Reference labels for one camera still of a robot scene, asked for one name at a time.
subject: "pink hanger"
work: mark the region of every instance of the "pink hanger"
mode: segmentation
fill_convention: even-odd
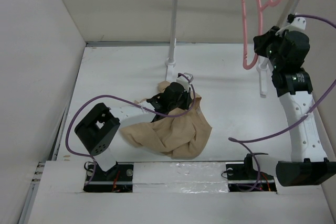
[[[258,35],[263,33],[263,17],[262,12],[268,7],[275,7],[277,6],[282,0],[268,0],[264,5],[261,5],[261,0],[256,0],[257,2],[257,10],[258,10]],[[246,21],[246,7],[245,7],[245,0],[241,0],[241,11],[243,15],[243,38],[244,38],[244,52],[243,52],[243,67],[246,70],[251,69],[258,61],[258,55],[255,54],[253,61],[251,64],[247,64],[247,21]]]

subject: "transparent plastic sheet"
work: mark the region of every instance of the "transparent plastic sheet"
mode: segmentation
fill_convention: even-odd
[[[224,162],[135,163],[135,193],[227,193]]]

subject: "white wall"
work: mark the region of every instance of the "white wall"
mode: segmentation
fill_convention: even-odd
[[[63,1],[85,41],[169,41],[172,0]],[[277,21],[284,4],[265,11],[265,27]],[[252,38],[255,0],[246,5]],[[177,41],[242,42],[241,11],[239,0],[179,0]]]
[[[335,0],[302,0],[298,10],[303,14],[318,15],[336,22]],[[315,98],[321,97],[336,78],[336,30],[319,21],[308,20],[306,33],[310,38],[311,49],[304,67],[309,72]],[[324,127],[336,153],[336,90],[319,106]],[[324,183],[325,195],[336,219],[336,176]]]
[[[0,0],[0,223],[48,156],[85,43],[61,0]]]

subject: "wall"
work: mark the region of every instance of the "wall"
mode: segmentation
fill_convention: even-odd
[[[0,0],[0,223],[17,223],[85,43],[61,0]]]
[[[334,0],[302,0],[298,12],[318,15],[336,22],[336,3]],[[306,33],[310,38],[311,49],[304,64],[309,72],[315,98],[319,98],[336,78],[336,30],[327,24],[309,19]],[[336,90],[319,106],[324,127],[336,153]],[[336,176],[324,183],[325,195],[336,219]]]
[[[63,1],[85,41],[169,41],[172,0]],[[265,27],[274,25],[284,4],[265,11]],[[246,5],[252,38],[255,0]],[[177,26],[177,41],[242,42],[240,1],[179,0]]]

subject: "garment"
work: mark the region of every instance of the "garment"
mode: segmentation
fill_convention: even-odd
[[[162,93],[169,84],[167,81],[159,83],[159,92]],[[133,146],[144,146],[172,158],[197,157],[204,149],[212,129],[201,112],[201,99],[196,94],[195,105],[186,115],[130,125],[121,128],[121,134]],[[183,111],[175,109],[169,115]]]

